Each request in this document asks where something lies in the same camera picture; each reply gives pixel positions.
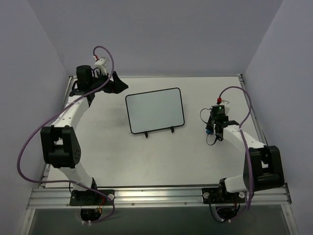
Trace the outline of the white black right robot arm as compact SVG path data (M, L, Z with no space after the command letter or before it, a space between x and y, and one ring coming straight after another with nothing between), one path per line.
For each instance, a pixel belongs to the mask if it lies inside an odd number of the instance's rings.
M215 141L227 141L245 155L243 173L220 180L217 196L221 201L230 201L235 193L254 193L285 184L278 147L266 145L242 131L238 122L229 120L224 105L210 108L206 132L215 135Z

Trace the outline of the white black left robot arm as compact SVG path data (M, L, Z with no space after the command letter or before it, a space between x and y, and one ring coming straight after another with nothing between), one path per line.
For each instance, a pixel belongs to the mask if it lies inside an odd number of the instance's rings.
M81 200L87 205L94 205L99 193L95 180L80 163L82 150L75 129L97 92L119 94L128 87L114 70L96 72L91 66L78 66L64 111L40 131L45 163L62 172L74 190L82 191Z

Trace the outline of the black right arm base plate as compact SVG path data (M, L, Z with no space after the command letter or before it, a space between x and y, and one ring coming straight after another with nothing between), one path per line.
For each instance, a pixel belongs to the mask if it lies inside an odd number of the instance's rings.
M218 187L202 188L201 192L204 204L238 204L245 202L245 198L241 198L238 192L222 192Z

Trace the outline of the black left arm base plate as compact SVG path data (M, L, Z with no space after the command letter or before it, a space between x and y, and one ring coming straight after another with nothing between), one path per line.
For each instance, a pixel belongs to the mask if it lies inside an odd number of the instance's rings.
M71 192L71 198L69 202L70 206L111 206L112 202L98 193L86 190L78 191L73 190Z

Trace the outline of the small black-framed whiteboard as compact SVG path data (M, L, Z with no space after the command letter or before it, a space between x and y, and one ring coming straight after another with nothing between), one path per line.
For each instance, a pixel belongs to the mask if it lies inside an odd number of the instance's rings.
M181 90L169 88L125 97L130 132L144 134L185 124Z

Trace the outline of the blue whiteboard eraser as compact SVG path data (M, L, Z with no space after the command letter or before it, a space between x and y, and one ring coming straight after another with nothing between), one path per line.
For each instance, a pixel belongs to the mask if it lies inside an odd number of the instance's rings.
M212 132L211 130L206 129L206 133L207 133L208 135L213 135L214 132Z

